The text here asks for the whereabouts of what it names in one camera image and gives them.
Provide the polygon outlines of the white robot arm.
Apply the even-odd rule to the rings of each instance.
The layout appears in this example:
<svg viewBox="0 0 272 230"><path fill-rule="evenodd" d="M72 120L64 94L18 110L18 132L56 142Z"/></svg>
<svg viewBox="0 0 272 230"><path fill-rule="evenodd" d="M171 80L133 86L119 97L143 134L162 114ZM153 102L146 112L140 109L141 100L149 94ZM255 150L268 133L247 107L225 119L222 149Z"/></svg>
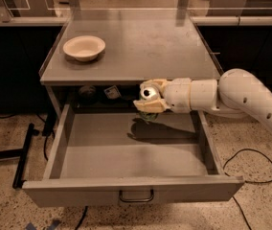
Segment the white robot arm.
<svg viewBox="0 0 272 230"><path fill-rule="evenodd" d="M218 80L148 80L140 85L134 105L145 113L196 110L233 118L248 114L272 133L272 92L242 69L228 70Z"/></svg>

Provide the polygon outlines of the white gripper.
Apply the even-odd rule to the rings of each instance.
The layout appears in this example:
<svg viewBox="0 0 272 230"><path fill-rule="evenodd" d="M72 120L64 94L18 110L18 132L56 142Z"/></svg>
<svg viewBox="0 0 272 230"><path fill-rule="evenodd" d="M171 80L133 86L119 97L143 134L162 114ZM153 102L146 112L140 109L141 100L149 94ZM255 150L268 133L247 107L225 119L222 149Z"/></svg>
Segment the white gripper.
<svg viewBox="0 0 272 230"><path fill-rule="evenodd" d="M170 109L174 113L189 113L193 110L217 110L217 80L166 79L147 80L142 87L154 86L163 92L163 99L134 101L141 112L162 113Z"/></svg>

